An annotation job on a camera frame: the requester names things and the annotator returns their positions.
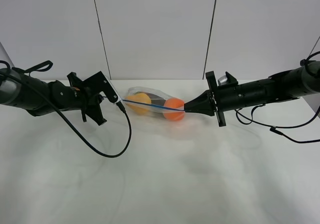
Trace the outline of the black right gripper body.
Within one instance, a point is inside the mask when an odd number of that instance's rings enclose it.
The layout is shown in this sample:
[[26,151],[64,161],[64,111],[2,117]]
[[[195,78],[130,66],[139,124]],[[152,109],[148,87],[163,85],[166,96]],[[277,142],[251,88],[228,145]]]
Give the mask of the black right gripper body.
[[214,104],[214,111],[218,120],[219,127],[226,126],[224,110],[222,108],[221,99],[220,99],[221,98],[220,90],[226,87],[236,86],[238,83],[237,79],[233,75],[231,75],[229,72],[225,72],[225,75],[227,75],[229,78],[229,84],[224,86],[219,86],[218,81],[216,80],[214,71],[210,71],[205,74],[205,77],[209,86],[209,90],[211,92],[211,101]]

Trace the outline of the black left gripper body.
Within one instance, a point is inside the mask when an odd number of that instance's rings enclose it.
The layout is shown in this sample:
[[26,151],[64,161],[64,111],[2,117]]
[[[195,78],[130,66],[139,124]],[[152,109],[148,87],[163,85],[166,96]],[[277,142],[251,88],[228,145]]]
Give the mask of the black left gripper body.
[[98,126],[101,126],[107,122],[104,119],[100,103],[102,97],[100,92],[108,90],[107,78],[102,71],[88,77],[85,80],[81,80],[77,77],[75,72],[71,72],[67,75],[70,86],[74,89],[78,89],[80,96],[80,109],[83,122],[87,122],[87,116],[91,118]]

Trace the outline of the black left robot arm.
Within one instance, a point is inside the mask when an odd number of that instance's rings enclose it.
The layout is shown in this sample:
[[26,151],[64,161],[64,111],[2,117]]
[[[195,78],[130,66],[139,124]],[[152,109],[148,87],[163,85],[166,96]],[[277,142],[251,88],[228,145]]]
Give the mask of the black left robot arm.
[[47,115],[55,110],[26,85],[43,94],[60,111],[80,110],[83,122],[89,117],[99,126],[106,122],[100,108],[103,100],[101,92],[111,103],[120,100],[114,87],[101,71],[85,80],[71,72],[67,75],[69,86],[58,80],[46,83],[19,73],[16,69],[11,69],[11,75],[24,84],[7,78],[0,86],[0,103],[27,110],[34,117]]

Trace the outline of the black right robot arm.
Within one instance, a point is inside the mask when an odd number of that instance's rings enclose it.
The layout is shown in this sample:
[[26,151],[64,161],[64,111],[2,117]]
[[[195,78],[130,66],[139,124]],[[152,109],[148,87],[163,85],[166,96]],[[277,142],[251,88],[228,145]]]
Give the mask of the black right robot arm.
[[216,79],[213,71],[205,78],[209,89],[197,98],[185,103],[184,111],[217,116],[220,127],[226,125],[224,113],[245,107],[285,102],[317,94],[320,91],[320,63],[302,60],[297,69],[279,72],[266,79],[239,84],[226,72]]

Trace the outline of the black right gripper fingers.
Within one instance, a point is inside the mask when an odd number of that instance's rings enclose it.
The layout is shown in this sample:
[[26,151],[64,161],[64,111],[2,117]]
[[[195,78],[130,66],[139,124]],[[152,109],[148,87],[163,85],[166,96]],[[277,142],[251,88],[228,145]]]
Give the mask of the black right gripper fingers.
[[198,113],[203,115],[214,115],[214,104],[211,100],[210,90],[204,91],[195,99],[184,104],[186,113]]

